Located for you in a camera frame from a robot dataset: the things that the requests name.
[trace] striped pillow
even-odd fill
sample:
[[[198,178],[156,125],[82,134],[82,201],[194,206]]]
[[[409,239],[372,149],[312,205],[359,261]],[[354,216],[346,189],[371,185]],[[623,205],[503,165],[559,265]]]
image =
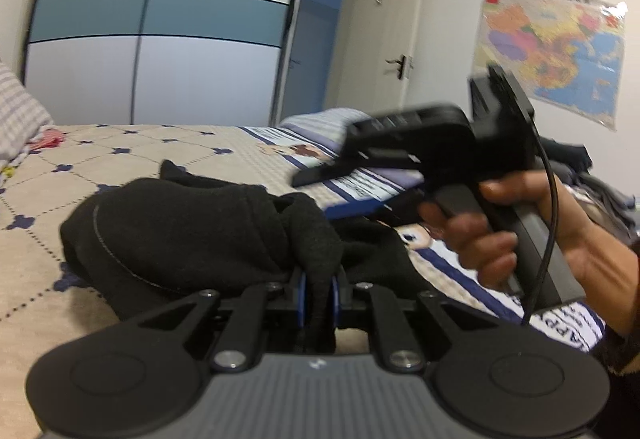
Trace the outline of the striped pillow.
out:
[[[0,185],[29,153],[27,143],[52,123],[49,112],[0,62]]]

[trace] hand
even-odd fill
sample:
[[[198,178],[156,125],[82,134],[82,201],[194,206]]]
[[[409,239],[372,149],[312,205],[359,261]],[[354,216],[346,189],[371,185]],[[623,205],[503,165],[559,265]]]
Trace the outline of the hand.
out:
[[[556,241],[575,278],[584,288],[587,303],[622,337],[638,316],[638,257],[615,237],[592,223],[577,201],[556,178],[558,233]],[[482,195],[495,204],[535,202],[549,223],[551,195],[542,171],[514,172],[499,181],[480,184]],[[490,233],[484,215],[464,213],[447,218],[435,204],[418,211],[432,228],[441,229],[447,247],[458,253],[460,263],[478,271],[485,287],[499,289],[516,265],[513,233]]]
[[[556,241],[578,282],[584,279],[588,257],[584,239],[593,223],[584,210],[556,178],[558,186],[558,234]],[[499,181],[480,184],[480,192],[495,204],[535,202],[548,224],[551,218],[551,194],[543,171],[514,172]],[[431,228],[442,231],[450,250],[458,253],[460,264],[478,271],[478,281],[490,289],[500,289],[513,272],[517,244],[515,233],[489,232],[487,219],[479,213],[464,213],[447,220],[436,204],[424,203],[418,212]]]

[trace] pillow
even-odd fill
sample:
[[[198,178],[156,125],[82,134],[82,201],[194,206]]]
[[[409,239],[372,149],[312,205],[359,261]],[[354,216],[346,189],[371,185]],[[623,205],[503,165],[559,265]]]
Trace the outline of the pillow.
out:
[[[337,151],[344,140],[347,125],[371,116],[354,108],[330,108],[315,114],[290,115],[278,125]]]
[[[29,153],[27,143],[53,123],[49,112],[0,62],[0,186]]]

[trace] cartoon print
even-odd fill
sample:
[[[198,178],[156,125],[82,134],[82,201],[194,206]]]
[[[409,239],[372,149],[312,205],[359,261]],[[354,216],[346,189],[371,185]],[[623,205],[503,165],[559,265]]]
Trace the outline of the cartoon print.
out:
[[[401,226],[396,228],[398,235],[409,249],[424,249],[431,246],[431,235],[420,224]]]
[[[299,155],[302,157],[314,157],[320,161],[327,161],[330,159],[327,154],[312,144],[281,146],[278,144],[258,143],[258,148],[263,154],[267,155]]]

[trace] world map poster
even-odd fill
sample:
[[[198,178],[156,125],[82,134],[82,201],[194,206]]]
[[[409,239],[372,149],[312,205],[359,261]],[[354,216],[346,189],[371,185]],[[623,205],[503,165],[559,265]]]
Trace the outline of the world map poster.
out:
[[[483,0],[474,73],[496,62],[527,96],[615,129],[624,2]]]

